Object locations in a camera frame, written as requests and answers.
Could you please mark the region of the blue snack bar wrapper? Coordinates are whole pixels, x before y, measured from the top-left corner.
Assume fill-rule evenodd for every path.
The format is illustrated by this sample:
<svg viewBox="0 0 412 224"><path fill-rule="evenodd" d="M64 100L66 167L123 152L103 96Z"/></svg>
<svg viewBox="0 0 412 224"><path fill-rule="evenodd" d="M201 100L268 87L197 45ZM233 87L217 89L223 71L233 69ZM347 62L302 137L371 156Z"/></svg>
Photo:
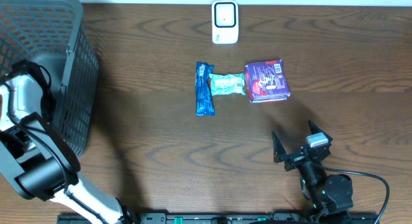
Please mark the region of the blue snack bar wrapper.
<svg viewBox="0 0 412 224"><path fill-rule="evenodd" d="M206 62L196 63L196 116L214 116L215 109L212 102L212 95L209 87L209 75L214 69L213 65Z"/></svg>

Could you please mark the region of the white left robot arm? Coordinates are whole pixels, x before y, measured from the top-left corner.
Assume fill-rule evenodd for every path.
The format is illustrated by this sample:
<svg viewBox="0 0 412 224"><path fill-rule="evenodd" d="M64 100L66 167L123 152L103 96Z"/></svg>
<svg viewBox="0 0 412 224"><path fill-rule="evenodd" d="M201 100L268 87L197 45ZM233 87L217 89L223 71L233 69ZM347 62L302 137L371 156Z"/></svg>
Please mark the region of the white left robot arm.
<svg viewBox="0 0 412 224"><path fill-rule="evenodd" d="M1 174L21 197L60 203L91 223L139 223L81 174L77 155L50 125L51 87L48 70L28 60L1 77Z"/></svg>

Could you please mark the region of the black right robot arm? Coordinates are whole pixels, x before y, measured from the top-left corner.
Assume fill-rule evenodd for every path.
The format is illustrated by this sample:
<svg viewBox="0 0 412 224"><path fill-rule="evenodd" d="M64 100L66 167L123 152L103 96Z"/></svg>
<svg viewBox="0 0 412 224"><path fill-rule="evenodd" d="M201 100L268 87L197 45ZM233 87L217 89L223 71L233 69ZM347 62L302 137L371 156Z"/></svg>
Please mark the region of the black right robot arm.
<svg viewBox="0 0 412 224"><path fill-rule="evenodd" d="M333 138L313 121L308 125L311 135L295 153L288 154L277 135L272 135L274 162L284 163L286 171L299 171L306 199L314 206L306 216L312 222L320 222L328 216L348 213L353 207L353 186L351 178L345 174L326 173L321 161L330 155Z"/></svg>

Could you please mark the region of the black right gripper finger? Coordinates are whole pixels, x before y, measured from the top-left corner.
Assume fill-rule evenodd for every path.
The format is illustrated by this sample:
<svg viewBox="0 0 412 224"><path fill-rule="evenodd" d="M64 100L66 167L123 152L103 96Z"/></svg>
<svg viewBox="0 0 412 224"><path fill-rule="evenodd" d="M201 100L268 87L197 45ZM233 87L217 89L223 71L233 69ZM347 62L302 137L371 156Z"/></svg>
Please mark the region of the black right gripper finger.
<svg viewBox="0 0 412 224"><path fill-rule="evenodd" d="M280 139L277 137L274 131L272 132L272 139L274 144L274 163L284 162L284 156L286 156L286 151Z"/></svg>
<svg viewBox="0 0 412 224"><path fill-rule="evenodd" d="M309 120L308 125L310 128L311 134L314 135L317 133L322 133L325 135L325 137L328 139L329 142L333 141L333 138L330 135L328 135L326 132L324 132L318 125L316 125L314 121Z"/></svg>

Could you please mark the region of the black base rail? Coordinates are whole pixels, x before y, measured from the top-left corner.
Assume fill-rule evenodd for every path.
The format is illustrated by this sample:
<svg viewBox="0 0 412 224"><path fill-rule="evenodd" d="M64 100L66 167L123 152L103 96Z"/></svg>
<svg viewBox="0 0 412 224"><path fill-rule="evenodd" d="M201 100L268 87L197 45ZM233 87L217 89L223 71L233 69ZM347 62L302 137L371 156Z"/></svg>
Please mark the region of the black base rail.
<svg viewBox="0 0 412 224"><path fill-rule="evenodd" d="M137 220L143 224L246 224L246 223L314 223L296 212L275 212L271 214L165 214L161 212L137 214ZM376 214L358 213L344 216L351 221L344 221L337 215L319 219L320 223L374 223ZM90 223L79 214L59 215L57 224Z"/></svg>

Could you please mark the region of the mint green snack packet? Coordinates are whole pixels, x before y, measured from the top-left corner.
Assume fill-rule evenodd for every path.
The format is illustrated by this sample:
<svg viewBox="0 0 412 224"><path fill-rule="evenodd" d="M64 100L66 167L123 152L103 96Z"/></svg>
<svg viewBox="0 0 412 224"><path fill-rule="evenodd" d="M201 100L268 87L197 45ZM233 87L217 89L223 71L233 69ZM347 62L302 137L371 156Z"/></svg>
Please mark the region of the mint green snack packet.
<svg viewBox="0 0 412 224"><path fill-rule="evenodd" d="M241 94L246 95L245 75L243 73L218 75L211 73L209 75L211 80L211 95L230 95Z"/></svg>

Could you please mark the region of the white barcode scanner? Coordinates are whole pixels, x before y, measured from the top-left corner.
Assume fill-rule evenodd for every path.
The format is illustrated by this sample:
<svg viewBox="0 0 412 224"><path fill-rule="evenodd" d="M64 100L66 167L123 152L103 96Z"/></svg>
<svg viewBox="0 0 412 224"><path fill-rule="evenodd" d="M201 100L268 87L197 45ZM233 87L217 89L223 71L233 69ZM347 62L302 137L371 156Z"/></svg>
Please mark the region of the white barcode scanner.
<svg viewBox="0 0 412 224"><path fill-rule="evenodd" d="M219 0L212 4L212 42L234 44L239 38L239 8L233 0Z"/></svg>

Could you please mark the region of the purple snack package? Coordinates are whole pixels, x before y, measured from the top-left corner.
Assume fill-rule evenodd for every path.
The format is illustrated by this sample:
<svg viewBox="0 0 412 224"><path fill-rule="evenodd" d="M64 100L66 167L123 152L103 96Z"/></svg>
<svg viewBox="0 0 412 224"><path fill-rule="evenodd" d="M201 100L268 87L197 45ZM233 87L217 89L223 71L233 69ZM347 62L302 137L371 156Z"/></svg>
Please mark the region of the purple snack package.
<svg viewBox="0 0 412 224"><path fill-rule="evenodd" d="M248 63L244 73L251 103L284 101L292 94L282 59Z"/></svg>

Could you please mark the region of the grey plastic mesh basket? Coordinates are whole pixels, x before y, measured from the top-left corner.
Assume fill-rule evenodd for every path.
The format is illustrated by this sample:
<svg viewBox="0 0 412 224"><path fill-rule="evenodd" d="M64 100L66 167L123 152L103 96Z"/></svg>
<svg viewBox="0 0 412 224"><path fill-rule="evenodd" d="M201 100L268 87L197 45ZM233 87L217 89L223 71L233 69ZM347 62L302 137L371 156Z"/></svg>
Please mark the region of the grey plastic mesh basket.
<svg viewBox="0 0 412 224"><path fill-rule="evenodd" d="M52 126L83 155L98 82L98 60L82 27L79 0L1 0L1 74L21 60L44 66L57 104Z"/></svg>

